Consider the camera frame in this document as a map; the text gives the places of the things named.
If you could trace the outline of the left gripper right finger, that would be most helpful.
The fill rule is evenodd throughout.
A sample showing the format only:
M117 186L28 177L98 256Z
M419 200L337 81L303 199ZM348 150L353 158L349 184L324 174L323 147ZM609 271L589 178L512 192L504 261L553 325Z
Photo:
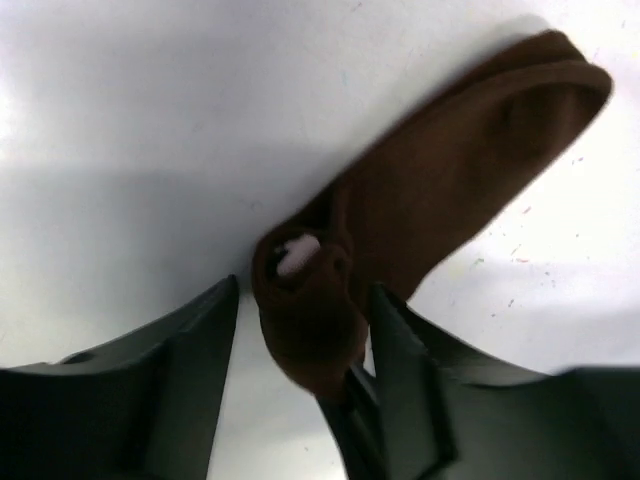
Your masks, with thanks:
M369 295L387 471L393 479L635 479L639 371L540 374Z

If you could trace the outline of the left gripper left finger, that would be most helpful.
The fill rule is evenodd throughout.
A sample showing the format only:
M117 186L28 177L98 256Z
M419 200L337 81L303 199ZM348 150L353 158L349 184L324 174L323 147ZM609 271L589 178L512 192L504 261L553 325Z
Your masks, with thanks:
M203 479L239 306L228 276L58 363L1 372L5 479Z

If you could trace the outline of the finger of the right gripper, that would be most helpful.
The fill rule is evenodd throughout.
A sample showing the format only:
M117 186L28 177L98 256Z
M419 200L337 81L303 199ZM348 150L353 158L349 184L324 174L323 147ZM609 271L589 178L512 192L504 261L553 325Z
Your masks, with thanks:
M346 400L340 404L320 400L319 408L340 452L346 478L386 479L375 377L354 365L346 376Z

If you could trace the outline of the brown striped sock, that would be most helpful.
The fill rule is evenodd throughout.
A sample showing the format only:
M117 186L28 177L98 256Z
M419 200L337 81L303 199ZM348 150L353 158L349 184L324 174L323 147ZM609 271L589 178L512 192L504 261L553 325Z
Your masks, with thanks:
M257 244L252 288L266 347L331 400L362 362L368 291L409 299L589 126L613 80L562 32L466 71Z

